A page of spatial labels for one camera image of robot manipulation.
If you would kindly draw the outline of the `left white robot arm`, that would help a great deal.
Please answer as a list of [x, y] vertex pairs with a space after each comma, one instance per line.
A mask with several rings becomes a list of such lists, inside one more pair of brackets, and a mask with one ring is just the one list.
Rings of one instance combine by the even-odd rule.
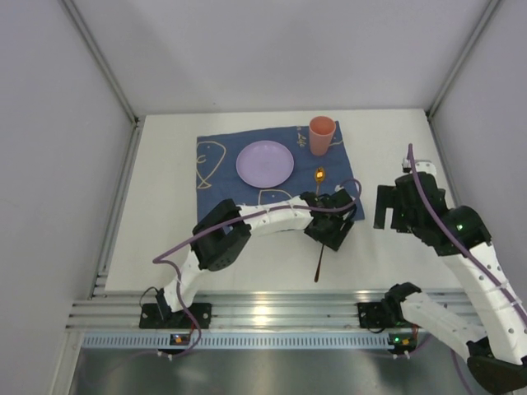
[[175, 278], [156, 293], [163, 320], [188, 308], [205, 272], [219, 272], [232, 265], [252, 237], [301, 231], [333, 251], [340, 249], [358, 211], [360, 198], [345, 188], [318, 195], [305, 192], [285, 201], [265, 205], [219, 202], [193, 229], [193, 235], [153, 259], [170, 265]]

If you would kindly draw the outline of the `gold spoon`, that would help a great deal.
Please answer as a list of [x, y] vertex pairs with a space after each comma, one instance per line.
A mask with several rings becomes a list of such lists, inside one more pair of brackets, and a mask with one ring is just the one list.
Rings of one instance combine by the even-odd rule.
[[317, 168], [315, 171], [315, 184], [316, 184], [315, 194], [316, 195], [319, 195], [321, 184], [324, 182], [325, 178], [326, 178], [325, 169], [323, 167]]

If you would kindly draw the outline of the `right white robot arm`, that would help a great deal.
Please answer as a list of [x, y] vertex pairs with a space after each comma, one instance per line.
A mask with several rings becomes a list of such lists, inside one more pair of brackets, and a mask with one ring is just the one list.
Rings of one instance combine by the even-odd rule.
[[526, 386], [526, 309], [498, 262], [492, 237], [471, 207], [449, 208], [445, 191], [426, 172], [410, 172], [394, 185], [380, 185], [374, 227], [411, 234], [454, 273], [475, 309], [479, 324], [468, 323], [411, 282], [392, 286], [381, 303], [394, 326], [410, 323], [428, 331], [468, 366], [492, 394]]

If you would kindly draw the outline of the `blue cloth placemat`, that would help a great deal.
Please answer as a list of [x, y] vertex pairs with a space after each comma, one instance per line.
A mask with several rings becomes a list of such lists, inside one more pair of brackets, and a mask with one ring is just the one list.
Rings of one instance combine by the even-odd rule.
[[323, 156], [311, 153], [306, 125], [200, 136], [196, 155], [197, 218], [232, 199], [242, 215], [257, 215], [246, 221], [254, 236], [314, 224], [302, 193], [325, 198], [344, 189], [358, 195], [339, 128]]

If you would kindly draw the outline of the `orange plastic cup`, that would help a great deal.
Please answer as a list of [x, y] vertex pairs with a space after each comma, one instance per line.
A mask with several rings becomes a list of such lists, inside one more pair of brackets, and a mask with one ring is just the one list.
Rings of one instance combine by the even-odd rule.
[[309, 123], [310, 152], [314, 156], [323, 156], [329, 149], [336, 130], [336, 123], [329, 117], [317, 116]]

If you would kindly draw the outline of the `purple plastic plate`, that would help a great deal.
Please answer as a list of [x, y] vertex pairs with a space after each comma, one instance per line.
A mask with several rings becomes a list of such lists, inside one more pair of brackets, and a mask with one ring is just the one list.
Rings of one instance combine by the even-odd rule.
[[238, 176], [255, 188], [273, 188], [283, 184], [290, 178], [294, 166], [289, 149], [274, 141], [250, 143], [236, 158]]

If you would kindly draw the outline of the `copper fork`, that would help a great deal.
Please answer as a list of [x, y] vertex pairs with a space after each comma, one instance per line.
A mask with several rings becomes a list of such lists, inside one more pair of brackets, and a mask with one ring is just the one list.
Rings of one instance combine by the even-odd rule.
[[325, 249], [325, 245], [323, 244], [319, 252], [319, 258], [318, 258], [318, 262], [317, 262], [317, 266], [315, 270], [315, 276], [314, 276], [315, 283], [319, 282], [320, 271], [321, 271], [321, 266], [322, 266], [322, 261], [323, 261], [323, 256], [324, 256], [324, 249]]

